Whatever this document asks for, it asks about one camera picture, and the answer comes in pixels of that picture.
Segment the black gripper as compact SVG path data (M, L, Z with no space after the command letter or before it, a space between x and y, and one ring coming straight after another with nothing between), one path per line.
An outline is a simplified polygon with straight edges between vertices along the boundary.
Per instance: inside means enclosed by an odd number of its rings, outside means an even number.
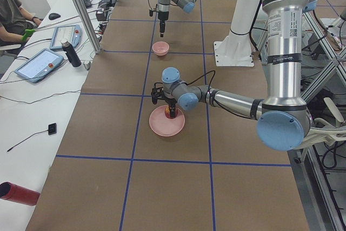
M176 117L176 103L177 101L174 98L165 98L166 103L169 105L169 115L170 118Z
M162 12L160 11L158 13L158 19L160 20L159 23L159 33L160 33L160 37L164 37L164 33L165 33L165 21L167 21L169 19L169 12Z

